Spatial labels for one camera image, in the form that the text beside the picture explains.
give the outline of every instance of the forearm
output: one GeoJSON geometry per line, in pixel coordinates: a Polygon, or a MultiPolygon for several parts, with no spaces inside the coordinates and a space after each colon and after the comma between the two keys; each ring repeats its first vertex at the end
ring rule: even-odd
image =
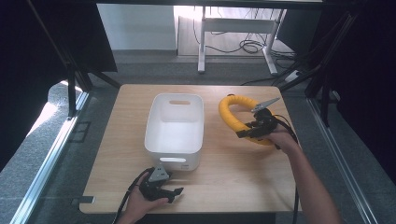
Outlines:
{"type": "Polygon", "coordinates": [[[293,147],[288,148],[288,157],[308,223],[341,223],[332,197],[314,172],[303,151],[298,145],[288,147],[293,147]]]}

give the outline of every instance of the gray carpet floor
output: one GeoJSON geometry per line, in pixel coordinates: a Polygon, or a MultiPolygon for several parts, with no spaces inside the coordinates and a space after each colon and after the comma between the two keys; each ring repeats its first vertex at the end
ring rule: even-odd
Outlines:
{"type": "MultiPolygon", "coordinates": [[[[119,72],[108,75],[122,84],[181,85],[241,85],[250,80],[270,77],[263,58],[208,58],[206,71],[200,75],[195,57],[180,58],[173,54],[159,56],[143,52],[138,57],[135,56],[132,52],[115,52],[119,72]]],[[[78,210],[78,201],[84,191],[118,93],[117,89],[103,80],[94,76],[91,78],[94,87],[88,102],[29,218],[29,223],[111,223],[114,218],[114,214],[87,215],[78,210]]],[[[269,86],[273,82],[271,79],[248,85],[269,86]]],[[[334,197],[345,223],[364,223],[324,137],[319,134],[319,127],[304,97],[306,84],[304,82],[283,92],[301,145],[334,197]]],[[[57,105],[57,112],[26,138],[15,158],[0,174],[1,223],[8,223],[12,219],[66,117],[65,87],[57,85],[52,91],[51,101],[57,105]]],[[[370,150],[342,119],[335,105],[330,106],[329,122],[378,223],[395,223],[396,215],[392,211],[396,207],[395,186],[370,150]]],[[[291,223],[291,215],[292,213],[276,214],[276,223],[291,223]]],[[[262,223],[260,218],[252,215],[247,217],[246,222],[239,223],[262,223]]],[[[297,223],[305,223],[302,214],[299,215],[297,223]]]]}

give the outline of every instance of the wooden table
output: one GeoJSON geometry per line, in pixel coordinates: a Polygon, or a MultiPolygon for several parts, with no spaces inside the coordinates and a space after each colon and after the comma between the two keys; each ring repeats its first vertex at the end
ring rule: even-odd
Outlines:
{"type": "MultiPolygon", "coordinates": [[[[219,101],[240,94],[259,102],[281,97],[276,87],[123,85],[106,127],[84,196],[84,213],[114,213],[132,181],[153,166],[144,147],[149,110],[163,92],[195,93],[204,100],[205,134],[202,157],[192,172],[174,172],[164,189],[183,187],[182,195],[151,213],[235,213],[292,211],[295,183],[287,156],[275,147],[239,139],[219,116],[219,101]]],[[[269,106],[290,121],[281,98],[269,106]]],[[[232,106],[242,121],[253,116],[232,106]]]]}

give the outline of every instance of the wooden floor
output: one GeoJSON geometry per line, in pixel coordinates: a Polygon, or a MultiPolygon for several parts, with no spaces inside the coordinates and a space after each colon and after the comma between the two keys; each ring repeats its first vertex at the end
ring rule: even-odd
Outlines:
{"type": "MultiPolygon", "coordinates": [[[[179,56],[198,55],[202,10],[202,7],[175,7],[179,56]]],[[[278,17],[279,11],[279,9],[271,8],[207,7],[205,16],[207,18],[274,20],[278,17]]],[[[262,57],[261,48],[265,45],[267,38],[269,38],[267,34],[206,32],[205,55],[262,57]],[[245,40],[258,43],[245,45],[245,49],[249,51],[247,52],[240,49],[241,41],[244,43],[245,40]]],[[[274,43],[274,48],[285,49],[285,46],[279,42],[274,43]]]]}

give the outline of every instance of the yellow coiled hose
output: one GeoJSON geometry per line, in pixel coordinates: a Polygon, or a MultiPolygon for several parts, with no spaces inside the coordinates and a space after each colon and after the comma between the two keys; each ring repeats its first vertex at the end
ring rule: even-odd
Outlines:
{"type": "MultiPolygon", "coordinates": [[[[239,119],[237,119],[230,111],[230,105],[242,105],[248,109],[253,109],[259,102],[241,95],[228,95],[224,97],[219,103],[219,113],[224,122],[234,131],[247,131],[250,128],[239,119]]],[[[256,138],[245,137],[245,139],[264,146],[273,144],[268,139],[257,140],[256,138]]]]}

